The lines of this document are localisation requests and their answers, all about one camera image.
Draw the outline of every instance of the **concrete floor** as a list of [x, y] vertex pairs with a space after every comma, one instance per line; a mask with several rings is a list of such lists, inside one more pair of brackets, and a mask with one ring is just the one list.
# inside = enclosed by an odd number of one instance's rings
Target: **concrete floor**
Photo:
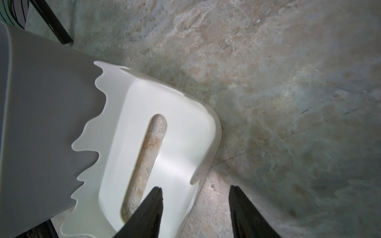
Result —
[[[73, 48], [217, 112], [222, 142], [181, 237], [233, 237], [230, 185], [282, 237], [381, 237], [380, 0], [47, 2]], [[32, 8], [26, 28], [56, 40]], [[145, 176], [164, 123], [147, 135]]]

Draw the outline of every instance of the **white plastic stool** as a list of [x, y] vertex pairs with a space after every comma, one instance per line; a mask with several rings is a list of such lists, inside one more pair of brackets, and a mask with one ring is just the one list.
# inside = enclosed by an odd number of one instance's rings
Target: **white plastic stool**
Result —
[[162, 188], [159, 238], [177, 237], [220, 144], [220, 121], [208, 105], [154, 78], [127, 67], [94, 64], [103, 69], [95, 85], [105, 93], [106, 104], [72, 148], [97, 151], [99, 159], [78, 176], [85, 183], [72, 194], [77, 204], [61, 232], [111, 238], [123, 227], [121, 208], [144, 137], [152, 117], [161, 114], [167, 130], [142, 200], [153, 187]]

